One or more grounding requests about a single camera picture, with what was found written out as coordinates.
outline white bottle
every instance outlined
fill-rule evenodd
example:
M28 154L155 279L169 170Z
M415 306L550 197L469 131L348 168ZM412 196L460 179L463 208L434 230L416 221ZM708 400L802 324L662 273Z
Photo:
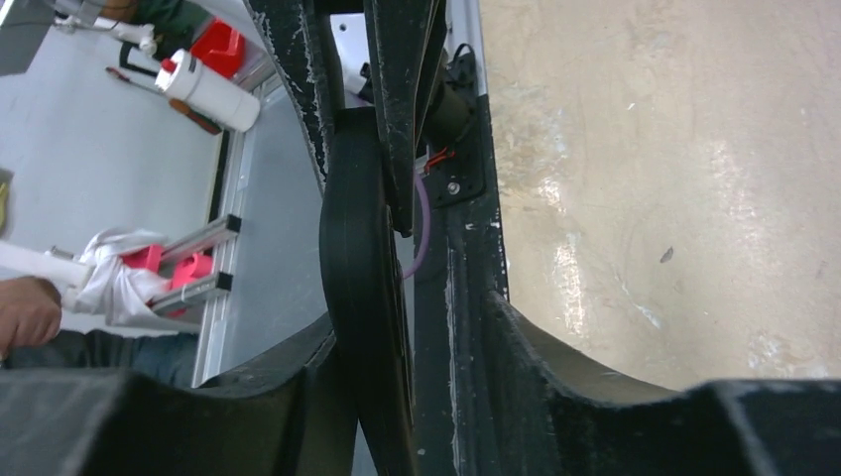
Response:
M240 132L249 130L260 114L259 99L185 50L161 61L155 85L167 97Z

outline purple wire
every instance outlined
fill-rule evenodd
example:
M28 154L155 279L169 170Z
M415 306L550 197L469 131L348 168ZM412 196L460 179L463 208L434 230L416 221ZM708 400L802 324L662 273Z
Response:
M423 179L420 174L415 173L415 190L418 192L420 199L420 245L418 246L418 255L412 265L403 271L403 279L407 280L421 267L423 258L426 256L426 248L429 247L429 228L431 226L431 217L429 216L429 196L426 194L426 187L423 185Z

